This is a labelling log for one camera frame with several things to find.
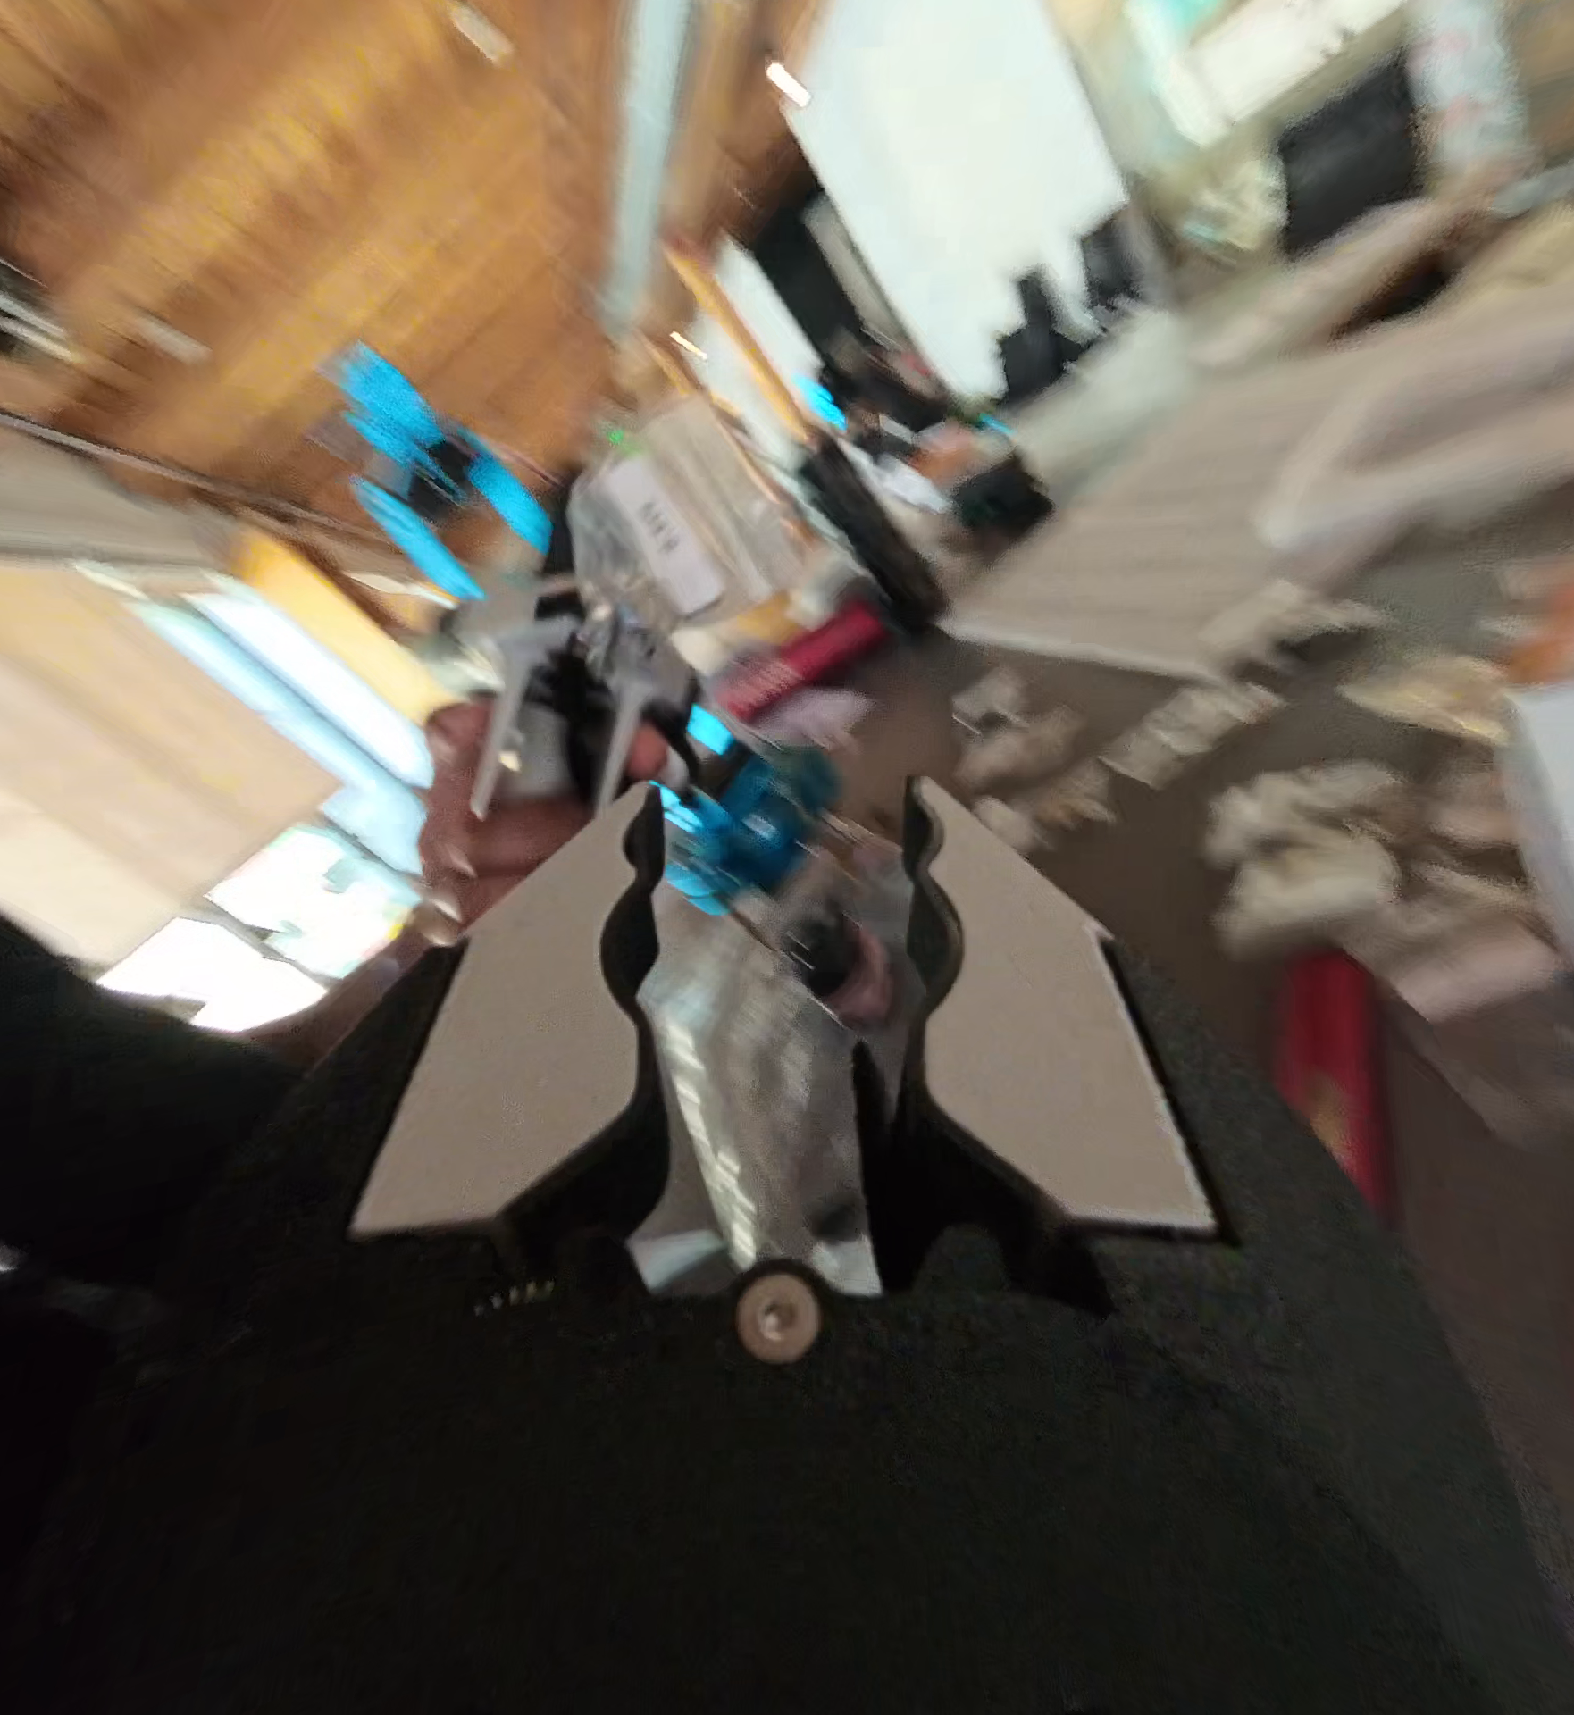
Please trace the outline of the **grey desk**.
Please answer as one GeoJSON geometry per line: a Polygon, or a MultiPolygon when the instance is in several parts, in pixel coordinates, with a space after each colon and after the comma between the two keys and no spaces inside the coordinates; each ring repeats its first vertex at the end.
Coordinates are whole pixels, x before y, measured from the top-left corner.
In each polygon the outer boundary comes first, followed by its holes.
{"type": "MultiPolygon", "coordinates": [[[[857,676],[871,710],[848,760],[846,804],[893,831],[903,781],[950,788],[960,753],[953,699],[996,667],[1030,708],[1068,708],[1103,749],[1153,710],[1166,681],[1032,654],[987,652],[943,633],[905,640],[857,676]]],[[[1223,894],[1202,858],[1207,801],[1253,776],[1311,763],[1380,761],[1411,781],[1452,753],[1378,720],[1336,690],[1339,669],[1298,679],[1287,706],[1241,731],[1162,790],[1116,786],[1116,822],[1084,826],[1034,858],[1052,885],[1161,972],[1243,1062],[1270,1062],[1273,967],[1230,958],[1211,928],[1223,894]]],[[[1504,1460],[1527,1531],[1574,1639],[1574,1129],[1527,1140],[1491,1129],[1446,1083],[1446,1062],[1389,1004],[1382,1071],[1405,1246],[1452,1337],[1504,1460]]]]}

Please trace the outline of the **blue toy robot arm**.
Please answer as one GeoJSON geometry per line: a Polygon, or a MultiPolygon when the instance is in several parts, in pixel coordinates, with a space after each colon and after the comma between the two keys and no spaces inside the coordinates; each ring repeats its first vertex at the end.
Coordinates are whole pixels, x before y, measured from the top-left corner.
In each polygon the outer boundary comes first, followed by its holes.
{"type": "Polygon", "coordinates": [[[328,376],[342,424],[364,449],[351,461],[349,490],[448,599],[455,660],[487,704],[494,681],[485,640],[541,626],[542,658],[517,720],[523,761],[494,797],[571,795],[589,810],[610,724],[603,670],[612,658],[658,658],[664,699],[639,735],[653,733],[669,756],[657,788],[669,887],[710,915],[780,890],[816,844],[837,781],[817,751],[759,740],[755,726],[725,717],[712,703],[717,667],[694,660],[709,652],[717,626],[789,594],[805,570],[791,511],[732,438],[717,424],[682,436],[696,406],[682,399],[594,460],[646,456],[726,574],[721,606],[664,638],[585,610],[566,520],[575,479],[557,506],[535,499],[474,431],[432,408],[367,345],[335,354],[328,376]]]}

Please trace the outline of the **large clear plastic bag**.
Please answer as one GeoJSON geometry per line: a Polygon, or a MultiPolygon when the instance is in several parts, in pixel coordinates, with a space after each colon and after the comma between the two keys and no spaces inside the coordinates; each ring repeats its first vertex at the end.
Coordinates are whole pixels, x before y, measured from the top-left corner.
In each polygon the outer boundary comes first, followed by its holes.
{"type": "Polygon", "coordinates": [[[755,1267],[792,1263],[846,1297],[878,1297],[855,1074],[876,1079],[889,1121],[925,997],[905,953],[898,845],[821,851],[780,895],[748,894],[726,913],[667,883],[651,903],[658,956],[639,1001],[666,1101],[667,1179],[628,1240],[646,1288],[714,1294],[755,1267]],[[878,1028],[830,1017],[784,954],[787,928],[828,908],[887,949],[894,997],[878,1028]]]}

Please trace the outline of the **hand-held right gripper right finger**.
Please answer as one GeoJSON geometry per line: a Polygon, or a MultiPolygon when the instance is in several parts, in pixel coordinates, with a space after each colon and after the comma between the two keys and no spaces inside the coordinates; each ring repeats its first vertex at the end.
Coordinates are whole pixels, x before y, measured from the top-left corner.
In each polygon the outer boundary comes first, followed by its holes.
{"type": "Polygon", "coordinates": [[[1109,937],[946,788],[912,785],[951,972],[926,1015],[932,1110],[1071,1226],[1214,1237],[1109,937]]]}

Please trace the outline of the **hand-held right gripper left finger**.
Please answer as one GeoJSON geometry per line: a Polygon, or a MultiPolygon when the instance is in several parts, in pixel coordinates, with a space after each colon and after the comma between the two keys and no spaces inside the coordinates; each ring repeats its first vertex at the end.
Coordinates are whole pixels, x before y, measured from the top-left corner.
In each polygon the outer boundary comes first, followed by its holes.
{"type": "Polygon", "coordinates": [[[635,785],[505,901],[462,954],[348,1235],[498,1219],[633,1231],[666,1187],[666,1103],[641,988],[660,954],[664,813],[635,785]]]}

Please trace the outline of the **red oblong object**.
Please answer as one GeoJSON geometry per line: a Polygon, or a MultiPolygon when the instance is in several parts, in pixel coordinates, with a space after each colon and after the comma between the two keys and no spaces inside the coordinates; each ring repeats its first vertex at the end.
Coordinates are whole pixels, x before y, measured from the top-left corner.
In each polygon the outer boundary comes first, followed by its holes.
{"type": "Polygon", "coordinates": [[[1380,1010],[1370,974],[1348,954],[1296,954],[1275,992],[1273,1083],[1370,1212],[1395,1221],[1395,1151],[1386,1101],[1380,1010]]]}

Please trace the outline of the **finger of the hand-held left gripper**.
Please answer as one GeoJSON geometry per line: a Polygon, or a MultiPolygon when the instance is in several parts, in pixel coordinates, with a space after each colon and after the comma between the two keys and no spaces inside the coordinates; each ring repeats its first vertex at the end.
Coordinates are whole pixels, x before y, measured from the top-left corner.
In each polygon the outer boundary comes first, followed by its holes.
{"type": "Polygon", "coordinates": [[[614,656],[601,674],[608,724],[589,810],[605,811],[626,778],[626,761],[642,724],[664,703],[657,656],[614,656]]]}
{"type": "Polygon", "coordinates": [[[469,811],[478,820],[489,815],[498,790],[523,767],[526,742],[519,720],[541,667],[542,629],[530,622],[498,631],[483,640],[480,654],[492,686],[469,797],[469,811]]]}

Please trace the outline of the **person's left hand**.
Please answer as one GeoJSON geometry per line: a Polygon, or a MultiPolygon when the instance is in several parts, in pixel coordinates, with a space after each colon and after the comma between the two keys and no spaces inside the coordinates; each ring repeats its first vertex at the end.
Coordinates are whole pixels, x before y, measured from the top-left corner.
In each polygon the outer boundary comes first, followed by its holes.
{"type": "Polygon", "coordinates": [[[567,794],[496,797],[474,813],[471,797],[489,720],[491,706],[482,699],[442,706],[424,728],[432,781],[419,870],[435,912],[458,931],[517,890],[591,820],[587,806],[567,794]]]}

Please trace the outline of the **clear labelled parts bag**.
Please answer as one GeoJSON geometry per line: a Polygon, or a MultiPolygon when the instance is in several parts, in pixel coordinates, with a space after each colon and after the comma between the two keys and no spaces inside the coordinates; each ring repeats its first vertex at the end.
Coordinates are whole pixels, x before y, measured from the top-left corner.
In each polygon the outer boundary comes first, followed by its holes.
{"type": "Polygon", "coordinates": [[[646,454],[598,461],[567,493],[571,577],[585,610],[669,638],[728,595],[721,563],[646,454]]]}

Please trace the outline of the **black servo motor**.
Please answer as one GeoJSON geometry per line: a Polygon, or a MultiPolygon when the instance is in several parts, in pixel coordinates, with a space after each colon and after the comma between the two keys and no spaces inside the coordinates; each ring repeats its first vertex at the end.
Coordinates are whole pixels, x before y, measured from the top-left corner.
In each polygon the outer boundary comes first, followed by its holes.
{"type": "Polygon", "coordinates": [[[884,1026],[894,978],[884,942],[850,912],[800,915],[782,935],[782,954],[800,987],[851,1031],[884,1026]]]}

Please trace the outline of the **red metal tube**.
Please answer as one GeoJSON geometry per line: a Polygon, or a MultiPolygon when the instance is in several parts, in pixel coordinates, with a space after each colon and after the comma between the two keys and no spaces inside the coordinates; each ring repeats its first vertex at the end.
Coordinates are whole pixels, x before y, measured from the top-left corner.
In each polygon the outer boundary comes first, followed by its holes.
{"type": "Polygon", "coordinates": [[[725,719],[755,726],[780,703],[839,679],[889,642],[893,627],[871,602],[843,602],[791,640],[741,656],[719,678],[712,704],[725,719]]]}

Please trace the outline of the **white foam sheet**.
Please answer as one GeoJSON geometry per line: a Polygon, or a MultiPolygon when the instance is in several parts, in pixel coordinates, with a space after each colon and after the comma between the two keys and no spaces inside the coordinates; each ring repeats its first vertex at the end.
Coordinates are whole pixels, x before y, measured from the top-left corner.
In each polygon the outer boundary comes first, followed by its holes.
{"type": "Polygon", "coordinates": [[[1212,679],[1284,590],[1574,488],[1574,284],[1211,383],[953,597],[971,645],[1212,679]]]}

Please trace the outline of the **scattered small parts bags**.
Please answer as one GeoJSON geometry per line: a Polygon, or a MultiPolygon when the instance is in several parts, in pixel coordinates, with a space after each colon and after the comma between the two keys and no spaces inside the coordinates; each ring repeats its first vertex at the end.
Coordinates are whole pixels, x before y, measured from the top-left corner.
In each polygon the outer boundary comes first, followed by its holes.
{"type": "Polygon", "coordinates": [[[1345,956],[1429,1026],[1568,976],[1507,797],[1502,669],[1398,604],[1268,594],[1225,676],[1153,681],[1105,742],[1014,665],[950,708],[955,792],[1032,860],[1119,826],[1132,801],[1211,783],[1253,736],[1311,744],[1312,760],[1250,770],[1196,811],[1228,958],[1345,956]]]}

